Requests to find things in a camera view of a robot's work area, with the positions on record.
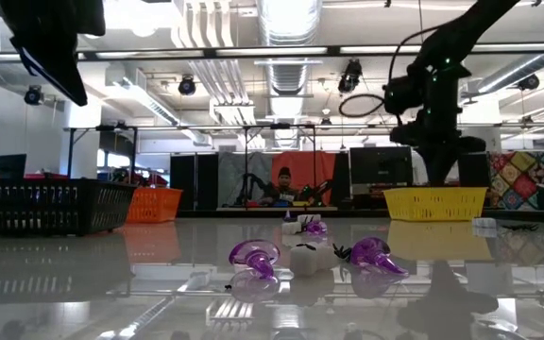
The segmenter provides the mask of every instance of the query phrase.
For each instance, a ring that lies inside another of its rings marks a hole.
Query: person
[[[292,203],[298,196],[298,190],[291,187],[291,170],[283,166],[279,171],[279,185],[274,193],[264,193],[260,204]]]

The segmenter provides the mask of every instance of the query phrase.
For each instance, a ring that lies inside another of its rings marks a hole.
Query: computer screen
[[[413,184],[410,147],[354,147],[349,150],[349,164],[352,185]]]
[[[23,179],[26,154],[0,156],[0,179]]]

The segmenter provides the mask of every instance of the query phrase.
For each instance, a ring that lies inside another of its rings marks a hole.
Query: security camera
[[[39,85],[31,85],[25,94],[25,103],[28,105],[39,106],[43,104],[44,97],[42,87]]]
[[[346,71],[341,75],[341,80],[339,80],[339,90],[340,94],[349,94],[358,84],[360,83],[360,77],[363,75],[363,66],[360,64],[358,59],[352,59],[346,67]]]
[[[178,86],[178,92],[183,95],[193,95],[196,92],[196,85],[193,76],[183,76]]]
[[[520,89],[521,91],[536,90],[538,88],[538,85],[540,85],[540,80],[538,80],[538,76],[530,75],[520,80],[518,84],[516,84],[516,87],[518,87],[518,89]]]

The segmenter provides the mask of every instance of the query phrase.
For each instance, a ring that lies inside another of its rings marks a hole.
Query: cable
[[[344,112],[344,105],[346,105],[350,100],[356,99],[356,98],[364,98],[364,97],[379,99],[381,101],[381,103],[379,103],[379,105],[374,107],[373,110],[367,111],[365,113],[347,114],[347,113]],[[362,118],[362,117],[368,116],[369,114],[375,113],[375,111],[377,111],[383,105],[383,103],[384,103],[384,100],[380,95],[376,95],[376,94],[373,94],[373,93],[359,93],[359,94],[355,94],[355,95],[351,96],[350,98],[344,100],[339,105],[338,110],[339,110],[339,114],[341,114],[344,117],[347,117],[347,118]]]

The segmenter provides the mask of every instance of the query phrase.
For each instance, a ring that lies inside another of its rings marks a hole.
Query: small black object
[[[346,71],[341,75],[337,90],[340,94],[350,94],[360,83],[360,77],[363,75],[363,66],[358,59],[351,59],[346,67]]]
[[[39,106],[43,104],[42,87],[39,85],[31,85],[28,87],[28,91],[25,94],[25,103],[32,106]]]
[[[344,260],[345,262],[349,262],[349,257],[351,256],[351,248],[344,249],[343,246],[337,247],[335,244],[332,244],[332,248],[335,250],[335,256],[340,258],[341,260]]]
[[[524,90],[536,90],[538,88],[538,85],[540,85],[540,80],[538,79],[538,76],[536,75],[529,75],[526,78],[520,80],[516,87],[520,91]]]
[[[178,92],[183,95],[193,95],[196,92],[196,85],[193,76],[183,76],[178,86]]]
[[[537,231],[538,230],[538,224],[520,224],[520,225],[511,225],[511,226],[502,225],[501,227],[505,229],[513,230],[513,231],[520,231],[520,230]]]
[[[310,245],[308,245],[308,244],[298,244],[296,247],[307,247],[307,248],[310,249],[310,250],[316,251],[316,247],[315,247],[315,246],[310,246]]]

